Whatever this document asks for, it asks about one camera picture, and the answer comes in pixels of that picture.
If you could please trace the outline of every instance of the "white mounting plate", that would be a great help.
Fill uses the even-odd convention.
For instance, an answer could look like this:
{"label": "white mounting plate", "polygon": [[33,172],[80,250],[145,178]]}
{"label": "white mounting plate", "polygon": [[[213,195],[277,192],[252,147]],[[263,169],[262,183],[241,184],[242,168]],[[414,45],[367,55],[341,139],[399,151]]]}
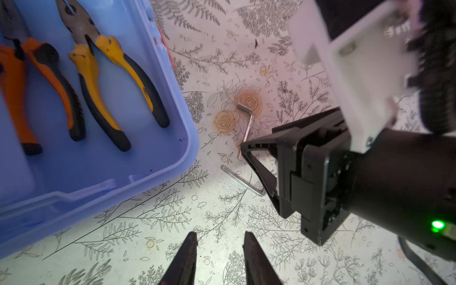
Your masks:
{"label": "white mounting plate", "polygon": [[[398,109],[394,96],[410,92],[404,75],[418,70],[417,56],[405,52],[404,36],[385,36],[385,19],[396,5],[386,0],[333,41],[314,0],[304,0],[289,22],[298,60],[325,67],[352,136],[351,151],[366,152],[368,142],[391,126]],[[354,51],[341,56],[352,43]]]}

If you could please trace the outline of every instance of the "printed flower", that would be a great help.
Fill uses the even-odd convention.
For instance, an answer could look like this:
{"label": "printed flower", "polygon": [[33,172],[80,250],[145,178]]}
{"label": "printed flower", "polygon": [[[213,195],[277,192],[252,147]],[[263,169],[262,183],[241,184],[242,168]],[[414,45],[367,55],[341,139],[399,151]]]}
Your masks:
{"label": "printed flower", "polygon": [[269,66],[268,67],[262,66],[261,69],[260,69],[259,74],[261,76],[266,77],[266,78],[271,78],[271,76],[272,76],[271,72],[269,71]]}
{"label": "printed flower", "polygon": [[154,247],[155,242],[153,240],[148,240],[145,245],[151,249],[152,247]]}
{"label": "printed flower", "polygon": [[249,107],[254,112],[255,117],[258,117],[263,109],[263,102],[258,94],[259,90],[255,91],[252,88],[241,89],[241,91],[234,98],[234,102],[236,105],[242,104]]}
{"label": "printed flower", "polygon": [[219,132],[229,133],[236,126],[236,119],[231,111],[222,111],[215,116],[215,126]]}
{"label": "printed flower", "polygon": [[239,36],[239,35],[235,34],[233,31],[227,30],[228,39],[233,39],[234,41],[236,41],[237,36]]}

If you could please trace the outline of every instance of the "pliers jaw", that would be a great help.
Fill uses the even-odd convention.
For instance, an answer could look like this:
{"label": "pliers jaw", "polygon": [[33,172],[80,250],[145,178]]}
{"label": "pliers jaw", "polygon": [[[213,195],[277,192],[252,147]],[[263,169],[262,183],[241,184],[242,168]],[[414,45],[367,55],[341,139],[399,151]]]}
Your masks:
{"label": "pliers jaw", "polygon": [[30,32],[12,0],[0,0],[0,31],[7,39],[7,46],[14,48],[14,40],[20,43],[30,37]]}
{"label": "pliers jaw", "polygon": [[90,41],[97,42],[100,32],[84,7],[76,0],[67,0],[67,3],[65,0],[56,0],[60,17],[74,41],[80,45],[90,45]]}

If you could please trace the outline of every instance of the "floral tablecloth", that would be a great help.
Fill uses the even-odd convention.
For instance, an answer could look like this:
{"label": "floral tablecloth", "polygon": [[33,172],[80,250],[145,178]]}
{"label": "floral tablecloth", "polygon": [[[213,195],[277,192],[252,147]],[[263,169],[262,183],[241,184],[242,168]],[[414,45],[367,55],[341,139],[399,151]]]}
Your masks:
{"label": "floral tablecloth", "polygon": [[[166,181],[0,261],[0,284],[156,284],[189,231],[197,232],[196,283],[245,284],[242,244],[251,231],[284,284],[428,284],[396,236],[351,215],[317,247],[295,213],[280,218],[220,170],[224,164],[261,187],[237,159],[249,138],[337,106],[322,65],[298,62],[287,21],[301,0],[152,0],[174,71],[200,137],[194,164]],[[398,98],[396,128],[420,131],[416,94]],[[274,158],[258,153],[265,164]],[[456,265],[420,252],[450,284]]]}

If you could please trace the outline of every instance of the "green led light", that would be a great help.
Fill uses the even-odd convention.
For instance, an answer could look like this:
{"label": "green led light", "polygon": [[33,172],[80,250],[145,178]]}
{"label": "green led light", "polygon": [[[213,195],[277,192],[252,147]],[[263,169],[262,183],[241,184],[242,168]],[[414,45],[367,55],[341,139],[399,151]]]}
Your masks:
{"label": "green led light", "polygon": [[432,226],[435,228],[435,229],[443,229],[445,227],[445,223],[442,222],[442,221],[433,221],[432,222]]}

